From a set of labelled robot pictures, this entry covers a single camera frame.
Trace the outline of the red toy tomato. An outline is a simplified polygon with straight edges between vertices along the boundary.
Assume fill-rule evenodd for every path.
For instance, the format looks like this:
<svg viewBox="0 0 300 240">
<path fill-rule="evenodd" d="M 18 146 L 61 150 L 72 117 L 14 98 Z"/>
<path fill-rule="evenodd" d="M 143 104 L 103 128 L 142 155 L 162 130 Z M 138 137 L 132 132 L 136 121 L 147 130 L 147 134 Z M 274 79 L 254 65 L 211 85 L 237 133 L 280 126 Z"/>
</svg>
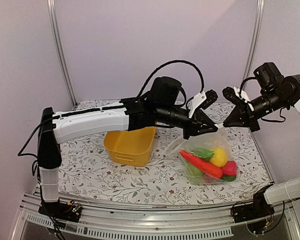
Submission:
<svg viewBox="0 0 300 240">
<path fill-rule="evenodd" d="M 237 164 L 235 161 L 228 161 L 222 167 L 223 175 L 226 176 L 236 176 L 237 175 Z"/>
</svg>

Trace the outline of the yellow toy lemon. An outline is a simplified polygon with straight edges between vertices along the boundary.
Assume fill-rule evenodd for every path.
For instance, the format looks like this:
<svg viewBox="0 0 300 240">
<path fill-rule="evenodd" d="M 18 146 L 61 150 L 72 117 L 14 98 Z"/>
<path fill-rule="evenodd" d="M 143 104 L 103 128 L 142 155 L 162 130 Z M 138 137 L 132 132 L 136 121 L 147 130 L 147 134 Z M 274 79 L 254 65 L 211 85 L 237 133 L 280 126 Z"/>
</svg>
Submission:
<svg viewBox="0 0 300 240">
<path fill-rule="evenodd" d="M 219 168 L 222 168 L 228 162 L 227 152 L 220 147 L 212 148 L 211 151 L 214 153 L 209 162 Z"/>
</svg>

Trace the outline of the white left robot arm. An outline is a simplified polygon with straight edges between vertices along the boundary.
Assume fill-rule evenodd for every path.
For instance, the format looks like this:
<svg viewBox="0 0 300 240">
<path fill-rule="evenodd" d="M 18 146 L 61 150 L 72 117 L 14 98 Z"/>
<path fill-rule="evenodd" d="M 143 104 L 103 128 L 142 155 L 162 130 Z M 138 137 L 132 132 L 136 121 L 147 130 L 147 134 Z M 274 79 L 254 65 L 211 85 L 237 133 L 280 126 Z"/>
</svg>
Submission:
<svg viewBox="0 0 300 240">
<path fill-rule="evenodd" d="M 201 90 L 190 100 L 176 104 L 185 91 L 180 81 L 157 77 L 149 91 L 123 98 L 111 105 L 69 112 L 42 112 L 38 132 L 37 161 L 45 209 L 53 216 L 64 213 L 59 202 L 58 171 L 62 163 L 60 144 L 75 138 L 113 131 L 134 131 L 158 123 L 183 130 L 184 139 L 217 131 L 215 123 L 203 112 L 218 95 Z"/>
</svg>

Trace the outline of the green toy cucumber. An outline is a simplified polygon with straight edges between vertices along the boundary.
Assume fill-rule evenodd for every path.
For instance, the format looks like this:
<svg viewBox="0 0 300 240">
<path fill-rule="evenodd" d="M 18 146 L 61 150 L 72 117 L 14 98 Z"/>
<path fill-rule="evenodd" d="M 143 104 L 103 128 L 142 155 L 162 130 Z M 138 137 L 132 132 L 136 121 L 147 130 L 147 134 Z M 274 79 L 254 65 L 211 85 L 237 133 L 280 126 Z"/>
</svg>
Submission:
<svg viewBox="0 0 300 240">
<path fill-rule="evenodd" d="M 209 161 L 215 154 L 214 151 L 208 150 L 206 148 L 195 148 L 191 151 L 191 153 L 205 161 Z"/>
</svg>

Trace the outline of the floral tablecloth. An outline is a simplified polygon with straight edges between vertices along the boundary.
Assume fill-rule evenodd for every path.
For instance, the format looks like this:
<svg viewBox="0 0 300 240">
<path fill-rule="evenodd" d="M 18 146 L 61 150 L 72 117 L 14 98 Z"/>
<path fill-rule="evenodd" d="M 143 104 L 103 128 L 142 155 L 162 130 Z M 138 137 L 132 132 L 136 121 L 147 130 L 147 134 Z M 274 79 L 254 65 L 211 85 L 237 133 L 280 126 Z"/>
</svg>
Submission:
<svg viewBox="0 0 300 240">
<path fill-rule="evenodd" d="M 179 129 L 156 129 L 149 162 L 142 167 L 111 160 L 104 146 L 108 131 L 73 138 L 59 145 L 62 161 L 58 168 L 58 194 L 150 205 L 249 201 L 273 178 L 248 129 L 224 130 L 230 153 L 238 165 L 238 175 L 233 182 L 190 184 L 179 158 L 164 153 L 172 141 L 183 137 Z"/>
</svg>

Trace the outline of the yellow plastic basket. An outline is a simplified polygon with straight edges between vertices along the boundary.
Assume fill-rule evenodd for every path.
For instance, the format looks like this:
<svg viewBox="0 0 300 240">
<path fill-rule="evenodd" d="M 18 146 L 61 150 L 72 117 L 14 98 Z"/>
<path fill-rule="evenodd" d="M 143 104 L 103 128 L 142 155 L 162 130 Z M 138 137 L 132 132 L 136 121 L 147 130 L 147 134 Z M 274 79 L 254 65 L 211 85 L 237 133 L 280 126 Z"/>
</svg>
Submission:
<svg viewBox="0 0 300 240">
<path fill-rule="evenodd" d="M 103 144 L 113 162 L 144 167 L 151 158 L 156 130 L 156 127 L 145 127 L 133 131 L 111 131 L 106 134 Z"/>
</svg>

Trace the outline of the front aluminium rail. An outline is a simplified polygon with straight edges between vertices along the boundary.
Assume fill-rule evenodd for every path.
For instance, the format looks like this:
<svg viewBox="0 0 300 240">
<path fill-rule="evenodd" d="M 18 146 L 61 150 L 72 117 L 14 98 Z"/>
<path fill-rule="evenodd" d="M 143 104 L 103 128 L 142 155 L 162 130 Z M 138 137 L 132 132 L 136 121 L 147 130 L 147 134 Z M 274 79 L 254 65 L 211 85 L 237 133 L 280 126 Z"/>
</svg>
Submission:
<svg viewBox="0 0 300 240">
<path fill-rule="evenodd" d="M 60 201 L 82 205 L 78 222 L 62 221 L 56 234 L 48 216 L 39 213 L 39 190 L 20 202 L 13 240 L 300 240 L 300 224 L 293 205 L 274 207 L 268 230 L 256 234 L 263 218 L 235 222 L 232 204 L 151 205 L 87 199 L 61 194 Z"/>
</svg>

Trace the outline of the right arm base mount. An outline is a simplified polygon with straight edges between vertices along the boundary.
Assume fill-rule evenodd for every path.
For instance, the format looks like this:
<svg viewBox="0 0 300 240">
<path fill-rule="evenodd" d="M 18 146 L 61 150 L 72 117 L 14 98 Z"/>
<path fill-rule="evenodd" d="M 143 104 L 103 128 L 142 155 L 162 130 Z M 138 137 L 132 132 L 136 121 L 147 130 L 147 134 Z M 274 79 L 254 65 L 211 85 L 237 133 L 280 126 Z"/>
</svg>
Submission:
<svg viewBox="0 0 300 240">
<path fill-rule="evenodd" d="M 252 203 L 239 201 L 230 209 L 230 214 L 235 223 L 264 218 L 261 221 L 255 221 L 247 225 L 248 230 L 255 235 L 265 233 L 274 217 L 274 207 L 268 204 L 264 197 L 264 193 L 270 186 L 271 185 L 265 186 L 254 193 Z"/>
</svg>

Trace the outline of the aluminium frame post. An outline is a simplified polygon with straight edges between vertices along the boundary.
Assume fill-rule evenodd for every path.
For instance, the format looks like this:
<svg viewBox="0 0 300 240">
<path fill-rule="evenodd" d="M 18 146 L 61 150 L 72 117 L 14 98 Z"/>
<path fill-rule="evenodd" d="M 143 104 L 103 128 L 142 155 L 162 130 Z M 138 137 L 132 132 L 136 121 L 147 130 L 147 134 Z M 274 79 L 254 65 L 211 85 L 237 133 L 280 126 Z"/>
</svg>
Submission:
<svg viewBox="0 0 300 240">
<path fill-rule="evenodd" d="M 250 71 L 253 66 L 253 61 L 255 58 L 260 32 L 262 28 L 264 8 L 265 8 L 265 0 L 257 0 L 255 17 L 254 17 L 254 25 L 252 29 L 252 37 L 251 37 L 249 52 L 248 52 L 248 56 L 247 56 L 247 60 L 243 72 L 243 79 L 249 77 Z"/>
<path fill-rule="evenodd" d="M 50 26 L 52 30 L 52 36 L 55 44 L 56 54 L 60 65 L 61 74 L 64 80 L 64 84 L 66 87 L 66 91 L 68 97 L 70 99 L 71 104 L 76 107 L 78 101 L 75 96 L 75 91 L 73 88 L 73 84 L 70 79 L 67 62 L 63 50 L 61 34 L 59 30 L 58 17 L 57 17 L 57 9 L 56 2 L 54 0 L 47 0 L 47 10 L 49 15 Z"/>
</svg>

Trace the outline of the green toy apple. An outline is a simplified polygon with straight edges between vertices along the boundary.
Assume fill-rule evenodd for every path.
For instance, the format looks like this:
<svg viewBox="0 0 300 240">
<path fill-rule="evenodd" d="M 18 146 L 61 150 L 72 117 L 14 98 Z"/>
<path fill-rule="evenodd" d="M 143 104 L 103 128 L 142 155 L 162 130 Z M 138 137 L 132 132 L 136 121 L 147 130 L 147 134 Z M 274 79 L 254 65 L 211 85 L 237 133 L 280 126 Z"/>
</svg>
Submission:
<svg viewBox="0 0 300 240">
<path fill-rule="evenodd" d="M 186 177 L 192 185 L 202 185 L 204 183 L 204 172 L 194 165 L 186 164 Z"/>
</svg>

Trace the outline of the right aluminium frame post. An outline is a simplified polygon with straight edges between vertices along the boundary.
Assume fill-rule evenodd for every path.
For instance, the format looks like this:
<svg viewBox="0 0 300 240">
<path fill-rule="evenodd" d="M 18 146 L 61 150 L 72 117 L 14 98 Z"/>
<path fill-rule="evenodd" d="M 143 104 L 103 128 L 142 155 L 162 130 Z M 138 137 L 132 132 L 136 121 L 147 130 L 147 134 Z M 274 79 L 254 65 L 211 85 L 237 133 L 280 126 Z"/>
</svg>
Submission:
<svg viewBox="0 0 300 240">
<path fill-rule="evenodd" d="M 255 17 L 254 17 L 254 25 L 252 29 L 252 37 L 251 37 L 249 52 L 248 52 L 248 56 L 247 56 L 247 60 L 243 72 L 243 79 L 249 77 L 250 71 L 253 66 L 253 61 L 255 58 L 260 32 L 262 28 L 264 8 L 265 8 L 265 0 L 257 0 Z"/>
</svg>

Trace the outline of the left aluminium frame post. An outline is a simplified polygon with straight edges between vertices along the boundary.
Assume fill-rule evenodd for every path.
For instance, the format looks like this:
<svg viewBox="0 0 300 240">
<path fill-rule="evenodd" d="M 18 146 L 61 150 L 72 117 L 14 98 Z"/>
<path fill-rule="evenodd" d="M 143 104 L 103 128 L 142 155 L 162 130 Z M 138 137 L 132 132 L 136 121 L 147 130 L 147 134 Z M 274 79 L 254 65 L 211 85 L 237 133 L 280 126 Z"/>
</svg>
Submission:
<svg viewBox="0 0 300 240">
<path fill-rule="evenodd" d="M 60 65 L 61 74 L 64 80 L 64 84 L 66 87 L 66 91 L 68 97 L 70 99 L 71 104 L 76 107 L 78 101 L 75 96 L 75 91 L 73 88 L 73 84 L 70 79 L 67 62 L 63 50 L 61 34 L 59 30 L 58 17 L 57 17 L 57 9 L 56 2 L 54 0 L 47 0 L 47 10 L 49 15 L 50 26 L 52 30 L 52 36 L 55 44 L 56 54 Z"/>
</svg>

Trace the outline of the clear zip top bag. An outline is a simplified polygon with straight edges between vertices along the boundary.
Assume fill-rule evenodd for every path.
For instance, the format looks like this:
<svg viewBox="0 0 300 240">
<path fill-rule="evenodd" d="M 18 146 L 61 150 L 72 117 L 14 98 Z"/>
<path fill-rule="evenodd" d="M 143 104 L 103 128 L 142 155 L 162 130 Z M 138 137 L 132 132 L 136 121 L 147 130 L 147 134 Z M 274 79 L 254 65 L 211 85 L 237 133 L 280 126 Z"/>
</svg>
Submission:
<svg viewBox="0 0 300 240">
<path fill-rule="evenodd" d="M 192 185 L 234 182 L 239 173 L 223 128 L 188 140 L 180 136 L 168 145 L 164 154 L 178 157 L 184 176 Z"/>
</svg>

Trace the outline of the green toy grape bunch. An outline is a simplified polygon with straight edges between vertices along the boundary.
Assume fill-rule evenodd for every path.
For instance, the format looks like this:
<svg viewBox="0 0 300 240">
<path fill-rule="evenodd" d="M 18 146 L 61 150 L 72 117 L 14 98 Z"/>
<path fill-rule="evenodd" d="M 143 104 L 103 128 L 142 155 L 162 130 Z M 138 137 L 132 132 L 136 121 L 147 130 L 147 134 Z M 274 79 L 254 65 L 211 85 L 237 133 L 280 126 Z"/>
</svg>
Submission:
<svg viewBox="0 0 300 240">
<path fill-rule="evenodd" d="M 236 180 L 236 178 L 237 178 L 236 175 L 223 175 L 223 176 L 221 177 L 221 180 L 223 180 L 223 181 L 225 181 L 225 182 L 233 182 L 233 181 Z"/>
</svg>

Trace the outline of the red toy chili pepper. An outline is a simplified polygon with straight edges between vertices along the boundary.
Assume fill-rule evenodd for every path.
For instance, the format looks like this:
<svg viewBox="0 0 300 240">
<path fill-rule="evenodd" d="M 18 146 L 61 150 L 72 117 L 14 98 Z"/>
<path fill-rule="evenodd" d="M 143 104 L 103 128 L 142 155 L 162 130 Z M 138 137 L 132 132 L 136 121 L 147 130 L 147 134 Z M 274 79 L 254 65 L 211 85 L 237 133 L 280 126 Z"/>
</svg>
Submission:
<svg viewBox="0 0 300 240">
<path fill-rule="evenodd" d="M 190 164 L 195 166 L 196 168 L 200 169 L 205 174 L 208 174 L 209 176 L 220 179 L 223 175 L 223 171 L 220 167 L 213 165 L 212 163 L 209 163 L 207 161 L 202 160 L 201 158 L 187 152 L 184 150 L 180 150 L 179 154 Z"/>
</svg>

